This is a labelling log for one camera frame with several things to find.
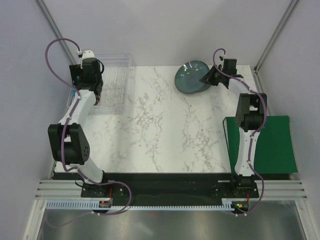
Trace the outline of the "pale green ceramic plate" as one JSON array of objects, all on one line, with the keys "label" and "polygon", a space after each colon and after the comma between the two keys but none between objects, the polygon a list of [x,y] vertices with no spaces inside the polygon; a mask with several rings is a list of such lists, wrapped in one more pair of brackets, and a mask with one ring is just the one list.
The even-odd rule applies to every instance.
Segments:
[{"label": "pale green ceramic plate", "polygon": [[211,87],[210,84],[198,84],[193,92],[194,93],[201,93],[201,92],[208,90],[210,87]]}]

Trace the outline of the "dark teal floral plate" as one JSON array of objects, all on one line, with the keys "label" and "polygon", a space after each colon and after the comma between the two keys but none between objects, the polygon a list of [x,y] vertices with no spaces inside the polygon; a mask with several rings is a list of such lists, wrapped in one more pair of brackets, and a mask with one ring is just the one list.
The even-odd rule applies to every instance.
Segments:
[{"label": "dark teal floral plate", "polygon": [[206,84],[200,79],[210,71],[208,65],[199,60],[193,60],[182,65],[175,74],[174,84],[183,94],[194,94],[196,86]]}]

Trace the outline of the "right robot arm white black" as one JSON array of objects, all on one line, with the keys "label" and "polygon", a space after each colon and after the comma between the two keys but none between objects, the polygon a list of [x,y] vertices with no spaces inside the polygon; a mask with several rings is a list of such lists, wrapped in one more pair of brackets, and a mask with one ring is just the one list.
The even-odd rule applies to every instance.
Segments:
[{"label": "right robot arm white black", "polygon": [[238,97],[235,122],[239,131],[239,147],[234,171],[241,177],[250,177],[255,174],[256,145],[267,120],[267,96],[251,89],[244,77],[237,74],[236,59],[221,57],[220,60],[222,63],[214,65],[199,81],[211,86],[223,84]]}]

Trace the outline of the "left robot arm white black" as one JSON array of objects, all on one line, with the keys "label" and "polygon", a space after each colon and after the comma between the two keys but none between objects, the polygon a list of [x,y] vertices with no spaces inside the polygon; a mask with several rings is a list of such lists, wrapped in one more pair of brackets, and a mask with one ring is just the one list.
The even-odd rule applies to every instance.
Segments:
[{"label": "left robot arm white black", "polygon": [[104,66],[96,57],[89,56],[69,69],[77,96],[59,123],[48,127],[52,156],[62,163],[65,172],[75,170],[86,183],[100,184],[104,172],[90,158],[90,144],[83,124],[91,108],[101,99]]}]

